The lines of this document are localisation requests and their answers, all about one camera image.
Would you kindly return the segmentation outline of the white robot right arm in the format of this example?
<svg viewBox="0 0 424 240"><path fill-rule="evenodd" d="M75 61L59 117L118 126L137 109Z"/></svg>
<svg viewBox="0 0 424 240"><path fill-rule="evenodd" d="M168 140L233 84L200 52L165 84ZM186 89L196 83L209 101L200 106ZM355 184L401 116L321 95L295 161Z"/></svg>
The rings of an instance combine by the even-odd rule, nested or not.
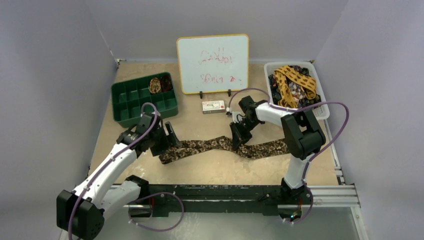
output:
<svg viewBox="0 0 424 240"><path fill-rule="evenodd" d="M259 124L271 123L283 130L285 145L290 156L287 173L281 181L282 200L288 204L300 198L306 188L310 161L326 143L326 136L311 110L283 110L267 100L254 101L250 96L239 101L240 111L227 107L232 148L237 150L251 138L251 131Z"/></svg>

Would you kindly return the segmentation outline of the white plastic basket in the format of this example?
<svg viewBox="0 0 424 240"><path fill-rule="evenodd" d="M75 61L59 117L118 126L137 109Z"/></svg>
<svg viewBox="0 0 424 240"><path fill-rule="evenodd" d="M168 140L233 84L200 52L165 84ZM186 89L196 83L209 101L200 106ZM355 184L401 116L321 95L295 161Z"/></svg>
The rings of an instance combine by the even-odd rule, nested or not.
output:
<svg viewBox="0 0 424 240"><path fill-rule="evenodd" d="M319 76L314 65L309 61L296 61L296 60L285 60L285 61L274 61L267 62L263 69L266 80L270 74L273 74L275 70L283 66L299 66L301 68L306 68L309 70L309 75L316 80L316 93L320 96L322 102L326 101L326 97L322 88L322 85L319 80ZM327 105L321 105L313 109L313 113L318 121L326 120L330 116L330 110Z"/></svg>

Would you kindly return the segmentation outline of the brown floral tie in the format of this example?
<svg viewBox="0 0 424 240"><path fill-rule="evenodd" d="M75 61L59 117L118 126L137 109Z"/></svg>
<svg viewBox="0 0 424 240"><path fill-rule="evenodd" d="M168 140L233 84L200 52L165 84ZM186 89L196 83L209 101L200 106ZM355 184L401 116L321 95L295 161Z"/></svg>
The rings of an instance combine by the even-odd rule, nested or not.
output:
<svg viewBox="0 0 424 240"><path fill-rule="evenodd" d="M289 154L285 139L277 139L254 145L240 145L236 150L232 149L232 139L227 136L219 136L209 140L183 140L179 146L174 146L160 154L159 160L163 165L177 160L205 153L212 150L228 151L242 158L257 160Z"/></svg>

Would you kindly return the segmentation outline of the green compartment tray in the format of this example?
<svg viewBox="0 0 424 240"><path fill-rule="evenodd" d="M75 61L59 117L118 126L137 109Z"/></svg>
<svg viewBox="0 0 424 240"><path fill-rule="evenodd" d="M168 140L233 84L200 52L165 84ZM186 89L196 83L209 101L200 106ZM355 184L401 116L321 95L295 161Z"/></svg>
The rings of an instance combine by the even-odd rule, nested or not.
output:
<svg viewBox="0 0 424 240"><path fill-rule="evenodd" d="M154 111L149 105L141 109L145 103L154 104L163 119L176 116L179 110L173 81L173 90L171 91L158 94L149 92L149 82L152 78L160 79L163 75L168 74L171 76L169 72L160 72L114 83L110 88L113 120L123 128L137 124L142 113Z"/></svg>

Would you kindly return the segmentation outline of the small white cardboard box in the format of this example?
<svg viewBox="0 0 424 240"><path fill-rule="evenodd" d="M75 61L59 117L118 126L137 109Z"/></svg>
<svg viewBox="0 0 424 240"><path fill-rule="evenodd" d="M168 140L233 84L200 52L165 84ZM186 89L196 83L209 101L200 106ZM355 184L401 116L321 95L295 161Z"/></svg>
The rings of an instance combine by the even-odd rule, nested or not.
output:
<svg viewBox="0 0 424 240"><path fill-rule="evenodd" d="M223 100L211 100L202 102L203 114L225 113L226 107Z"/></svg>

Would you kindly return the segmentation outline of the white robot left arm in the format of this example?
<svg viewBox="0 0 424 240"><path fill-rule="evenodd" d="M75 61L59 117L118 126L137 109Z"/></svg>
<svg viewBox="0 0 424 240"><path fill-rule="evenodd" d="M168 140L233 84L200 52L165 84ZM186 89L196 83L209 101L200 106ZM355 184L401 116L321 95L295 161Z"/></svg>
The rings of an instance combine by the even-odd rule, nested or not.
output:
<svg viewBox="0 0 424 240"><path fill-rule="evenodd" d="M153 156L179 144L172 124L163 122L159 113L148 112L140 121L123 131L104 161L73 190L62 190L56 197L56 225L72 240L93 240L105 221L124 205L138 205L171 192L152 191L148 181L129 176L120 187L111 189L123 171L149 150Z"/></svg>

